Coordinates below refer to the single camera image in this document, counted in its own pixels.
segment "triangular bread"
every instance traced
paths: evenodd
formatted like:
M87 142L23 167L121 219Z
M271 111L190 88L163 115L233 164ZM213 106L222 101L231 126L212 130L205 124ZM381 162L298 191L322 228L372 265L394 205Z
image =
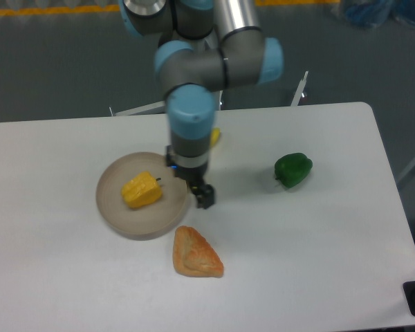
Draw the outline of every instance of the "triangular bread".
M175 231L172 255L175 270L188 277L221 277L224 267L215 250L194 228L181 226Z

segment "toy pepper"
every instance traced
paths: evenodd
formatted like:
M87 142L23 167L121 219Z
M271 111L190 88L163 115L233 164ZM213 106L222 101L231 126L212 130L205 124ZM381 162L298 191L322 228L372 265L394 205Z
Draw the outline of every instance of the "toy pepper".
M312 169L312 160L305 154L287 154L275 163L275 178L285 187L292 188L302 182Z

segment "plate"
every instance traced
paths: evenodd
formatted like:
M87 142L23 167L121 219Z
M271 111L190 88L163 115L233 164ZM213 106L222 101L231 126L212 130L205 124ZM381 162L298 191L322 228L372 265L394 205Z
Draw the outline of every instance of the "plate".
M155 203L131 209L120 192L127 181L143 171L161 178L158 183L163 195ZM153 239L181 221L187 209L187 193L186 182L174 177L163 156L138 152L117 159L104 171L96 199L100 214L117 232L132 239Z

